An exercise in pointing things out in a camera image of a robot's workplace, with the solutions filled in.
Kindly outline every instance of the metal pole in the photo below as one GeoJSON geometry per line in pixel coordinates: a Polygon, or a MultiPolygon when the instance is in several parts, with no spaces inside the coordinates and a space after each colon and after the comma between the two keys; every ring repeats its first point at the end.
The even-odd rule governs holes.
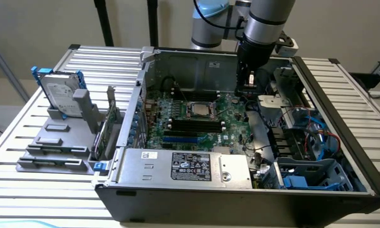
{"type": "Polygon", "coordinates": [[[97,13],[98,13],[105,46],[113,47],[114,42],[113,42],[111,28],[109,26],[105,0],[94,0],[94,6],[97,9],[97,13]]]}
{"type": "Polygon", "coordinates": [[[23,100],[23,102],[26,103],[26,101],[29,100],[29,95],[23,89],[22,84],[19,83],[17,77],[13,75],[13,72],[10,70],[10,68],[7,67],[2,56],[0,55],[0,68],[3,71],[3,74],[6,75],[6,78],[15,90],[15,92],[18,93],[21,99],[23,100]]]}
{"type": "Polygon", "coordinates": [[[150,46],[158,46],[158,32],[157,32],[157,0],[147,1],[147,23],[149,23],[149,40],[150,46]]]}

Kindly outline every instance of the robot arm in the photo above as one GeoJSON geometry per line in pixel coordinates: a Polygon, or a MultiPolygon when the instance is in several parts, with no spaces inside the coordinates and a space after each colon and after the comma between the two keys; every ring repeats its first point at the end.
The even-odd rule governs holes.
{"type": "Polygon", "coordinates": [[[198,9],[193,13],[191,47],[215,48],[223,38],[240,41],[234,90],[238,96],[262,93],[265,85],[256,85],[258,75],[254,72],[268,62],[274,46],[278,43],[284,45],[284,39],[289,39],[281,31],[293,4],[294,0],[244,0],[229,6],[228,0],[202,0],[197,5],[198,9]]]}

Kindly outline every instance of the green motherboard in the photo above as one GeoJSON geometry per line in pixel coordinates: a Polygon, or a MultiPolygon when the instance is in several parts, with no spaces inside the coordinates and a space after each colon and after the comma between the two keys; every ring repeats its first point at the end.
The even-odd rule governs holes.
{"type": "Polygon", "coordinates": [[[252,155],[252,152],[242,148],[250,135],[250,129],[244,103],[238,98],[232,93],[219,92],[215,93],[215,99],[209,102],[187,99],[174,99],[174,96],[165,92],[150,91],[147,93],[145,102],[146,149],[214,151],[252,155]],[[173,123],[175,120],[186,120],[198,123],[205,121],[201,122],[205,125],[219,124],[218,132],[189,129],[193,142],[186,142],[186,137],[171,136],[171,120],[173,123]]]}

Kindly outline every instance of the sticker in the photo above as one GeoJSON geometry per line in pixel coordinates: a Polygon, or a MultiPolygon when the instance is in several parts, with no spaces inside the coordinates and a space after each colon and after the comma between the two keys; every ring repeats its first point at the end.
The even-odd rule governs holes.
{"type": "Polygon", "coordinates": [[[218,62],[209,62],[207,67],[219,68],[219,63],[218,62]]]}
{"type": "Polygon", "coordinates": [[[171,153],[170,178],[175,181],[210,181],[209,154],[171,153]]]}
{"type": "Polygon", "coordinates": [[[73,91],[70,87],[54,83],[47,83],[46,87],[58,111],[67,116],[81,117],[78,103],[73,101],[73,91]]]}
{"type": "Polygon", "coordinates": [[[141,159],[157,159],[157,152],[142,151],[141,159]]]}

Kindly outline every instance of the robot end effector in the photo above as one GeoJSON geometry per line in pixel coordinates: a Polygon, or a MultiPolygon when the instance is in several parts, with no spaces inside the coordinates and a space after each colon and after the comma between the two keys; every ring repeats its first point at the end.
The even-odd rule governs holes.
{"type": "Polygon", "coordinates": [[[257,75],[257,69],[266,64],[294,0],[254,0],[250,4],[248,22],[237,50],[237,96],[261,94],[269,83],[269,76],[257,75]]]}

